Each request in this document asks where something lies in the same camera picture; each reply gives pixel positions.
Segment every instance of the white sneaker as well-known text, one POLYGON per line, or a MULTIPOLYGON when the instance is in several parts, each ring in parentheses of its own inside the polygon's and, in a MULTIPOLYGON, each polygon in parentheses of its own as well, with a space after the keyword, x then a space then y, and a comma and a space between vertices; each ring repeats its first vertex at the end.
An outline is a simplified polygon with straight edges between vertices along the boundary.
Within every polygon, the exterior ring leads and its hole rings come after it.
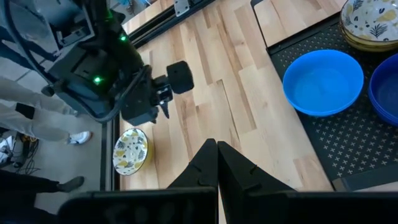
POLYGON ((91 131, 83 131, 78 134, 71 134, 67 144, 84 144, 91 138, 91 131))

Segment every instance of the plate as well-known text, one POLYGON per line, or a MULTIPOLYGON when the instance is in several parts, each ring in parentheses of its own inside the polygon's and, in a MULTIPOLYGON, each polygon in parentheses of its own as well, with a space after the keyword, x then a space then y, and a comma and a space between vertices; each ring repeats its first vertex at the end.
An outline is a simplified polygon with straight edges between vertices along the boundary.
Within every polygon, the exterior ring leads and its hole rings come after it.
POLYGON ((113 166, 121 175, 137 172, 148 156, 148 139, 137 128, 125 131, 113 149, 113 166))
POLYGON ((341 10, 344 28, 364 40, 398 40, 397 1, 348 0, 341 10))

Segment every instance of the black shoe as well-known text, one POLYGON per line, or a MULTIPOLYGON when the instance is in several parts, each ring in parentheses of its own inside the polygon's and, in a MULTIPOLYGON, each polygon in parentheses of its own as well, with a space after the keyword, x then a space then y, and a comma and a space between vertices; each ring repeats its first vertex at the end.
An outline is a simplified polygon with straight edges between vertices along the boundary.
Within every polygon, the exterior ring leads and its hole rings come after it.
POLYGON ((85 182, 85 178, 79 176, 79 177, 73 178, 72 180, 69 180, 68 182, 66 182, 64 184, 58 184, 57 187, 58 187, 59 191, 69 193, 72 190, 75 190, 75 189, 78 189, 79 187, 81 187, 84 182, 85 182))

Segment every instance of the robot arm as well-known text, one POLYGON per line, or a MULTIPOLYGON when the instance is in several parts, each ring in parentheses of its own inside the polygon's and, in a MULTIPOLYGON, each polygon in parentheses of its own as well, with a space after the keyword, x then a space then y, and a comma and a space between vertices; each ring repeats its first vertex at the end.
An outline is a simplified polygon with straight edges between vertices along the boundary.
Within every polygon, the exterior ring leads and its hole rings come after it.
POLYGON ((144 65, 130 44, 120 14, 110 11, 106 0, 35 1, 60 52, 47 71, 34 60, 16 30, 9 0, 0 0, 0 4, 3 21, 23 56, 49 83, 42 93, 57 94, 100 123, 120 112, 133 125, 155 122, 158 105, 168 117, 172 93, 193 88, 185 62, 168 66, 168 76, 152 78, 151 67, 144 65))

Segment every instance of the green led light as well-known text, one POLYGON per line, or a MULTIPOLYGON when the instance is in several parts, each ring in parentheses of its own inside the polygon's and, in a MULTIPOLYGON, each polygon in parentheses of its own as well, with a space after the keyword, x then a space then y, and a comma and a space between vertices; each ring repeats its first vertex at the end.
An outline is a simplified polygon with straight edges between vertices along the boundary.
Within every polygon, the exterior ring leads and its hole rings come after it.
POLYGON ((98 85, 98 84, 100 84, 100 83, 102 82, 102 78, 100 78, 100 77, 95 77, 93 81, 94 81, 94 83, 95 83, 96 85, 98 85))
POLYGON ((122 35, 122 36, 120 36, 120 40, 121 40, 121 41, 126 41, 126 40, 127 40, 127 37, 126 37, 125 35, 122 35))

